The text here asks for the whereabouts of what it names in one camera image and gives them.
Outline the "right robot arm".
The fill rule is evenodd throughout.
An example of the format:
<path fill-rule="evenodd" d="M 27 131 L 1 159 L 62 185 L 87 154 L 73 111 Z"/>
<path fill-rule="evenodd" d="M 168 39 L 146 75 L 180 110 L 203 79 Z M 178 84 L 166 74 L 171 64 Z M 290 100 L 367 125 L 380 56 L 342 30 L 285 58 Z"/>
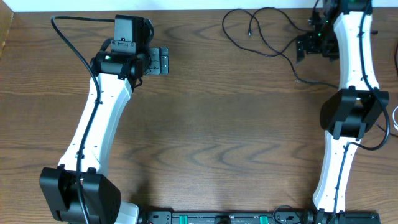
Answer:
<path fill-rule="evenodd" d="M 325 153 L 312 210 L 301 223 L 380 223 L 376 212 L 348 212 L 346 186 L 361 140 L 380 115 L 389 120 L 389 94 L 377 82 L 371 52 L 371 1 L 324 0 L 309 20 L 313 31 L 297 37 L 297 60 L 322 54 L 340 62 L 338 91 L 322 105 Z"/>

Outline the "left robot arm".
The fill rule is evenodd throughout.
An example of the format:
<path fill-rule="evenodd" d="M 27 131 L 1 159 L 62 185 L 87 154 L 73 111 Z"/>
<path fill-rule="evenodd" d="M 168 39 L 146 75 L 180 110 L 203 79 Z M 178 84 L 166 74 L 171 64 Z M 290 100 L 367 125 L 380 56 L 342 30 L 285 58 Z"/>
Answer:
<path fill-rule="evenodd" d="M 146 75 L 169 72 L 169 50 L 151 47 L 154 27 L 144 17 L 117 15 L 114 35 L 83 64 L 90 89 L 75 135 L 57 167 L 43 168 L 39 184 L 53 218 L 67 223 L 143 223 L 108 179 L 109 158 L 124 107 Z"/>

